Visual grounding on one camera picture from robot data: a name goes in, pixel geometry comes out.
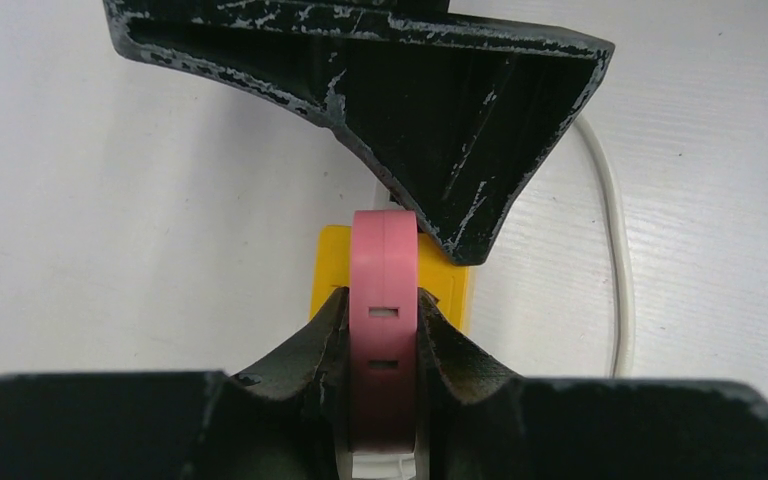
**black jaw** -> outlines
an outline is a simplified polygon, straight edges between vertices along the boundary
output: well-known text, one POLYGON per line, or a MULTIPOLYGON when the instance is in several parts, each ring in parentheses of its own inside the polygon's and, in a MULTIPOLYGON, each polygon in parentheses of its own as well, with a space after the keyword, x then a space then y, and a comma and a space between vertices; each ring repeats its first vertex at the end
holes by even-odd
POLYGON ((122 56, 329 128, 451 261, 487 259, 613 44, 445 13, 448 1, 105 0, 122 56))
MULTIPOLYGON (((348 289, 240 373, 0 377, 0 478, 349 480, 348 289)), ((419 480, 768 479, 749 387, 528 379, 422 294, 419 480)))

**yellow holder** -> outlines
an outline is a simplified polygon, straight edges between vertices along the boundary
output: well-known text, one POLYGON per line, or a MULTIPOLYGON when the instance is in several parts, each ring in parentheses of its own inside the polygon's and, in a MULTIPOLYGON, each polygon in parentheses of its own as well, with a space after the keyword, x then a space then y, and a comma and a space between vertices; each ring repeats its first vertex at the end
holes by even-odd
MULTIPOLYGON (((319 234, 310 318, 339 287, 349 285, 351 227, 329 225, 319 234)), ((458 330, 469 328, 469 304, 472 298, 469 267, 449 263, 443 252, 428 237, 419 234, 419 286, 437 297, 437 308, 458 330)))

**white cable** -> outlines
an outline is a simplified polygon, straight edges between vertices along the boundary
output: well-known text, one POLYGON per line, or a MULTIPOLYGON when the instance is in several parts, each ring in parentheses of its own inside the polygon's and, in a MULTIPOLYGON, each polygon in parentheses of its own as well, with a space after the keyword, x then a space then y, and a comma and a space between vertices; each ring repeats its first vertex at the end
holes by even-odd
POLYGON ((614 269, 616 304, 616 327, 610 376, 612 378, 627 377, 631 374, 634 363, 634 283, 631 275, 631 255, 628 250, 622 195, 602 142, 599 141, 590 122, 584 115, 579 115, 575 120, 575 127, 590 151, 590 158, 593 159, 593 166, 596 167, 599 185, 602 188, 602 199, 605 203, 605 224, 614 269))

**pink plastic ring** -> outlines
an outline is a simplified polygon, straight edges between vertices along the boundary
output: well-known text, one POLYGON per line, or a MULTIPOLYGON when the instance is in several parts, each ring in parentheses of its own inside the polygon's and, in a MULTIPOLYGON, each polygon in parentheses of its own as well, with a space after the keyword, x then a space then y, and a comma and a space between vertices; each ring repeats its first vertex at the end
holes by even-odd
POLYGON ((416 439, 417 252, 413 212, 356 212, 349 281, 349 439, 411 452, 416 439))

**white wall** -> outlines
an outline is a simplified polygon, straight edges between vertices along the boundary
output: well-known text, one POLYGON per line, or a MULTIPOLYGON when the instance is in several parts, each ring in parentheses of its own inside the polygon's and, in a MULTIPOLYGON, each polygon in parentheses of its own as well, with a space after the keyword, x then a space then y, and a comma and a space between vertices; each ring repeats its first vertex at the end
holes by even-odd
MULTIPOLYGON (((0 372, 243 367, 306 318, 316 236, 373 201, 327 131, 116 56, 101 2, 0 2, 0 372)), ((617 52, 587 108, 625 196, 640 376, 768 397, 768 2, 461 0, 617 52)), ((601 375, 601 206, 567 135, 477 275, 473 338, 601 375)))

